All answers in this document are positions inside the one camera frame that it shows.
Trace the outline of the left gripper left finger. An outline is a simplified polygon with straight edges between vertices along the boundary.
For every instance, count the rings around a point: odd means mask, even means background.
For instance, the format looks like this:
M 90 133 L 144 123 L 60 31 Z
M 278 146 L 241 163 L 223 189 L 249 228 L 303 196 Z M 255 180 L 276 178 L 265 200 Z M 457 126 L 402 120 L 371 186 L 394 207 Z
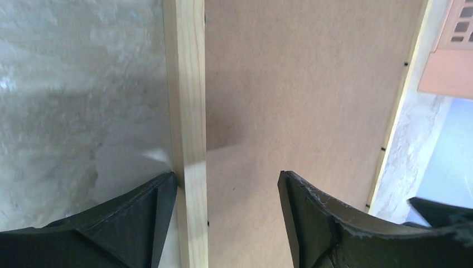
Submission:
M 1 233 L 2 267 L 157 267 L 177 194 L 163 173 L 42 228 Z

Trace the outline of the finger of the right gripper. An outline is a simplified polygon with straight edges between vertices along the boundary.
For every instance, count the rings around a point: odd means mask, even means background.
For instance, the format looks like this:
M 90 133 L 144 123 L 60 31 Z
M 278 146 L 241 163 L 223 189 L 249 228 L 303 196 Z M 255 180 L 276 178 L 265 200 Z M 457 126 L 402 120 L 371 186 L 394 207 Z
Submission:
M 408 199 L 408 203 L 428 223 L 428 226 L 414 222 L 404 222 L 403 226 L 421 229 L 447 227 L 472 229 L 472 209 L 470 208 L 457 207 L 419 197 Z

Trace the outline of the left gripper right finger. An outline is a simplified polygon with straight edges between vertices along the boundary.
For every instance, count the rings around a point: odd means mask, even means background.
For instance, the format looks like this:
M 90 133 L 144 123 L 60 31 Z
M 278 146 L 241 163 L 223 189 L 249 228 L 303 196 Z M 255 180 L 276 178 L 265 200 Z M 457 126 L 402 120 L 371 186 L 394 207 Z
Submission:
M 471 267 L 472 229 L 421 229 L 371 216 L 282 171 L 294 267 Z

